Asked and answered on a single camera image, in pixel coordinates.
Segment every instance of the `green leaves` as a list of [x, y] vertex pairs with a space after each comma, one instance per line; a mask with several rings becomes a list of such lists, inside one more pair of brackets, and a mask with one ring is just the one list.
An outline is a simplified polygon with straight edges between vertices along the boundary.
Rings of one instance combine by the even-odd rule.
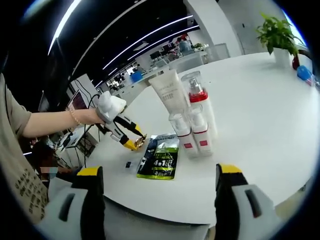
[[269, 54], [274, 48], [286, 49], [291, 55], [297, 55], [298, 49], [294, 43], [296, 38], [290, 29], [290, 24], [286, 20], [279, 20], [274, 16], [268, 16], [261, 12], [265, 19], [262, 26], [258, 26], [255, 31], [259, 34], [257, 39], [262, 46], [267, 48]]

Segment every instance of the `office desk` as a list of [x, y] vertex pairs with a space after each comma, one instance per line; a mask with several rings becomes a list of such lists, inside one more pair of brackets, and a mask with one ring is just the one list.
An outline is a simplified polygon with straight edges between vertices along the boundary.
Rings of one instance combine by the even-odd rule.
[[[275, 205], [301, 188], [317, 163], [320, 97], [280, 69], [268, 53], [212, 62], [200, 70], [214, 108], [218, 139], [212, 157], [189, 160], [180, 149], [173, 180], [137, 178], [132, 152], [105, 136], [87, 161], [103, 166], [104, 195], [139, 213], [180, 223], [215, 225], [216, 163], [234, 164]], [[148, 136], [173, 133], [168, 112], [147, 87], [125, 113]]]

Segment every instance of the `green packet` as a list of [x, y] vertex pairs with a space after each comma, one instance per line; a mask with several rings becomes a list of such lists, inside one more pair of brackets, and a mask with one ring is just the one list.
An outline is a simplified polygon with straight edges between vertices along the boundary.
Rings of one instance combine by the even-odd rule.
[[179, 139], [176, 134], [152, 135], [136, 176], [145, 179], [174, 179], [178, 150]]

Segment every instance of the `white squeeze tube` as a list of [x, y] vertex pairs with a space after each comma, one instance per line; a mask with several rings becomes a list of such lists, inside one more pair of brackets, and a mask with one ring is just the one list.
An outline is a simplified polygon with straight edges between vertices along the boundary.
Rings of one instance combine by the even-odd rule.
[[150, 79], [149, 83], [169, 113], [188, 108], [184, 88], [175, 69]]
[[191, 126], [186, 116], [181, 112], [172, 112], [169, 121], [178, 136], [180, 143], [188, 158], [199, 156], [197, 143], [191, 131]]
[[203, 107], [201, 105], [191, 105], [188, 109], [188, 118], [200, 155], [204, 157], [211, 156], [214, 153], [211, 130], [205, 114], [203, 114]]

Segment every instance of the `white pot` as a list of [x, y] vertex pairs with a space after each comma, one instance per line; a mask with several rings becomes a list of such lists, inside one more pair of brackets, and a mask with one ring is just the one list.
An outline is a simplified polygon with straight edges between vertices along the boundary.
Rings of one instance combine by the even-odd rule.
[[273, 54], [275, 57], [275, 63], [280, 68], [289, 68], [290, 67], [290, 58], [289, 52], [286, 49], [273, 48]]

